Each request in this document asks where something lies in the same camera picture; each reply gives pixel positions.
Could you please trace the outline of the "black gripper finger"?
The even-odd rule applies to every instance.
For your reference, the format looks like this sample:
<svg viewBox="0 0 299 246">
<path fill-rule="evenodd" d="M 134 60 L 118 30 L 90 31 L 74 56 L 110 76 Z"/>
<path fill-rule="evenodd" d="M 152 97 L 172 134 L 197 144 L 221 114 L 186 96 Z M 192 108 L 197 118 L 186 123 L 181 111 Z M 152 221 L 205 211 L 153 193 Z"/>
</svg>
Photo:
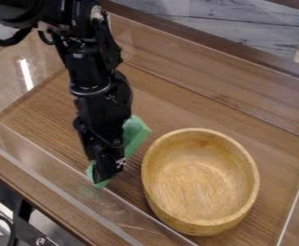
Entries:
<svg viewBox="0 0 299 246">
<path fill-rule="evenodd" d="M 93 181 L 97 185 L 109 181 L 122 170 L 126 164 L 125 155 L 116 150 L 102 150 L 95 155 L 93 164 Z"/>
</svg>

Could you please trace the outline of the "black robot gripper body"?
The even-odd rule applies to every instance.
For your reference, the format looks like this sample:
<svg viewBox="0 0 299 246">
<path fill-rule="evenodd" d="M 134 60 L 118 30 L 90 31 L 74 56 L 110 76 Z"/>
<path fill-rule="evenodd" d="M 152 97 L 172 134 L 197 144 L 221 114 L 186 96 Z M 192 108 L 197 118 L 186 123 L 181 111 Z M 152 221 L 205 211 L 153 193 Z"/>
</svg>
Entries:
<svg viewBox="0 0 299 246">
<path fill-rule="evenodd" d="M 126 76 L 109 71 L 94 58 L 67 56 L 70 90 L 75 99 L 78 118 L 75 128 L 90 160 L 102 149 L 121 147 L 122 125 L 132 116 L 133 90 Z"/>
</svg>

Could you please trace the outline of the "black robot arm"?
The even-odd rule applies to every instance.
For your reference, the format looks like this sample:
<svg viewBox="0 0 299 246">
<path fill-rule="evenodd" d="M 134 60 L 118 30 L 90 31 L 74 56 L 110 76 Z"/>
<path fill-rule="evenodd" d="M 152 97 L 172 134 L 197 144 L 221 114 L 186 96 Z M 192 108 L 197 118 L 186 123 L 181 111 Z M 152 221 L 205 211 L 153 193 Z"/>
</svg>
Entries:
<svg viewBox="0 0 299 246">
<path fill-rule="evenodd" d="M 53 45 L 70 74 L 75 96 L 75 129 L 90 161 L 93 181 L 124 170 L 124 124 L 132 117 L 133 89 L 118 71 L 117 44 L 101 0 L 0 0 L 0 24 L 17 29 L 0 46 L 19 44 L 31 32 Z"/>
</svg>

